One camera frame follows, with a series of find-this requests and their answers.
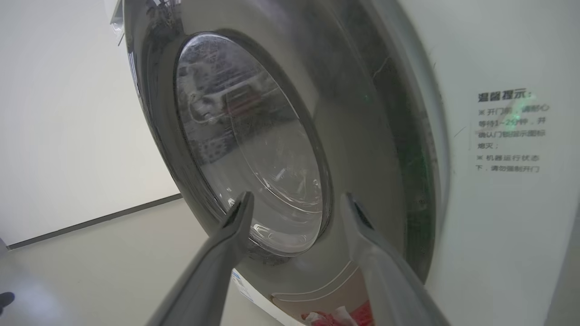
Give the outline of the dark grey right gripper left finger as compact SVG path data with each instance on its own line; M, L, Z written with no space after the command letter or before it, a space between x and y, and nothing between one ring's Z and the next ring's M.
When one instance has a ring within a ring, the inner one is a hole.
M219 326L232 270L247 255L254 196L240 194L217 231L196 253L148 326Z

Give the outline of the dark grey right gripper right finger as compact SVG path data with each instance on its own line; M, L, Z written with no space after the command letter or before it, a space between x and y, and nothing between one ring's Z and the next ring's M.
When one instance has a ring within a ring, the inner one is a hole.
M349 192L341 196L341 217L350 260L363 274L376 325L447 326L421 280Z

